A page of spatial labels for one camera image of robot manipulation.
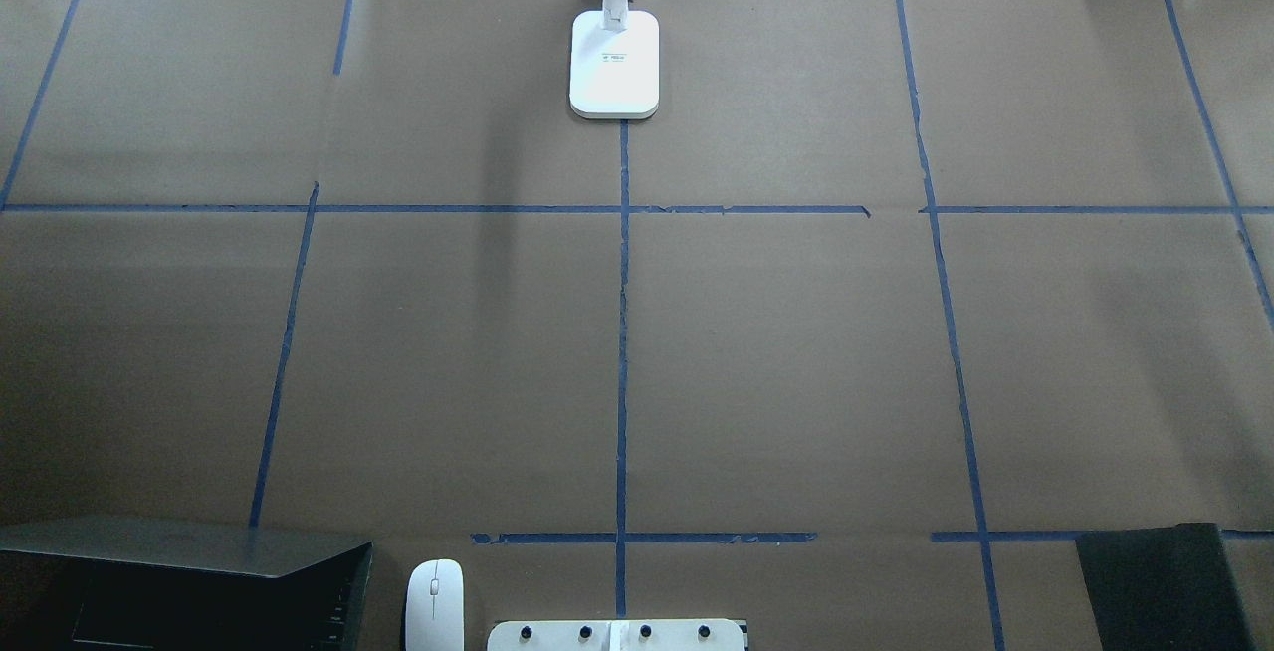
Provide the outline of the white computer mouse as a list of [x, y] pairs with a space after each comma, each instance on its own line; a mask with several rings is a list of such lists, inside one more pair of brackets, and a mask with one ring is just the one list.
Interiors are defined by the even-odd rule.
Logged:
[[464, 650], [465, 592], [457, 561], [424, 561], [408, 578], [404, 603], [404, 650]]

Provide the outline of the black mouse pad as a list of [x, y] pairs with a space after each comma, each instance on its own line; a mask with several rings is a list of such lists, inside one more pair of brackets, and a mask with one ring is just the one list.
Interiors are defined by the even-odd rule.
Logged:
[[1075, 538], [1103, 650], [1255, 650], [1215, 524]]

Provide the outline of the grey laptop computer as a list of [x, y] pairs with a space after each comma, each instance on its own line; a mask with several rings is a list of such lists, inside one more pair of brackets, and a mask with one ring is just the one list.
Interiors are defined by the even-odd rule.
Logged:
[[5, 650], [354, 650], [372, 543], [87, 515], [3, 527]]

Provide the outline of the white desk lamp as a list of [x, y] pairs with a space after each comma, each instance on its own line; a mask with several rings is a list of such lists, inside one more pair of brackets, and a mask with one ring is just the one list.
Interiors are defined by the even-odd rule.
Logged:
[[569, 28], [569, 107], [590, 120], [645, 120], [660, 104], [660, 25], [629, 0], [601, 0]]

